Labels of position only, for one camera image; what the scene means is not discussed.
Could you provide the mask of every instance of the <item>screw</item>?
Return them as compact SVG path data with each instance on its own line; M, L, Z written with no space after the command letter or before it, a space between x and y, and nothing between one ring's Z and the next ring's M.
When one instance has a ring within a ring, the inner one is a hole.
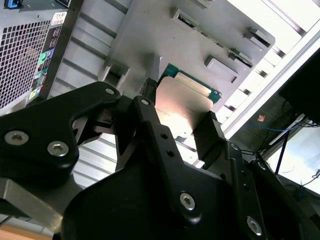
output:
M110 89L110 88L106 88L105 91L106 91L108 94L115 94L115 91L113 91L113 90Z
M239 147L235 145L234 143L231 143L231 147L233 147L235 150L239 150Z
M29 141L29 136L23 131L10 131L4 135L4 140L7 144L10 145L23 145Z
M189 211L192 211L196 207L195 200L186 192L180 194L180 202Z
M264 166L262 166L261 162L258 161L258 165L262 170L266 170L266 168Z
M53 141L46 148L47 151L55 157L63 157L69 152L69 147L62 141Z
M149 105L149 102L147 100L142 99L141 102L145 105Z
M257 223L256 220L254 220L250 216L247 216L246 223L248 224L248 226L251 229L251 231L255 233L255 235L257 235L257 236L261 236L262 235L262 229L261 229L259 223Z

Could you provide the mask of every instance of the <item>cable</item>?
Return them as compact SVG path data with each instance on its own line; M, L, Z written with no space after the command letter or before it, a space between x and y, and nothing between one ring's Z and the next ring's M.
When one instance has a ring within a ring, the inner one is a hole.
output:
M298 123L298 125L303 128L318 128L318 127L320 127L318 124L312 124L309 121L310 120L306 116L304 116L304 118L302 119L301 122Z
M246 125L247 125L247 126L253 126L253 127L261 128L261 129L266 129L266 130L269 130L269 131L275 131L275 132L291 131L291 130L294 130L294 129L297 129L297 128L300 127L300 126L297 125L297 124L294 125L294 126L291 127L291 128L287 128L287 129L271 128L271 127L267 127L267 126L263 126L263 125L259 125L259 124L254 124L254 123L247 123Z
M312 179L311 181L308 181L307 183L301 185L301 187L304 187L305 185L308 185L308 184L312 183L312 182L313 182L314 180L316 180L316 179L317 179L317 177L315 177L315 178Z
M287 173L291 173L295 170L295 166L293 166L292 170L290 171L282 171L281 174L287 174Z
M268 139L268 136L269 136L269 133L270 133L270 130L268 130L268 132L266 133L262 143L260 144L260 146L257 148L257 152L261 150L261 148L263 147L263 145L265 144L265 142L267 141Z

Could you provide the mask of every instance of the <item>sticker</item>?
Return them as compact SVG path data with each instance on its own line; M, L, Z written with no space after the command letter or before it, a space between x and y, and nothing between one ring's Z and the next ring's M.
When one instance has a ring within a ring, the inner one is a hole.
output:
M37 87L35 90L33 90L33 91L30 93L29 100L37 97L37 96L40 94L41 88L42 88L42 85L39 86L39 87Z
M33 90L33 91L30 93L29 100L33 99L35 96L36 96L36 90Z
M51 21L51 25L54 26L54 25L63 24L65 22L66 16L67 16L67 12L66 11L56 12L53 15L53 18L52 18L52 21Z

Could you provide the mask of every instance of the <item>ventilation grille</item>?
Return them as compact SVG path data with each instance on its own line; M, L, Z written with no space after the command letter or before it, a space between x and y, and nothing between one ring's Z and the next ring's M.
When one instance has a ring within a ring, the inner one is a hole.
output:
M318 214L314 214L310 217L310 220L314 223L314 225L320 230L320 217Z
M0 109L31 87L50 21L5 27L0 45Z

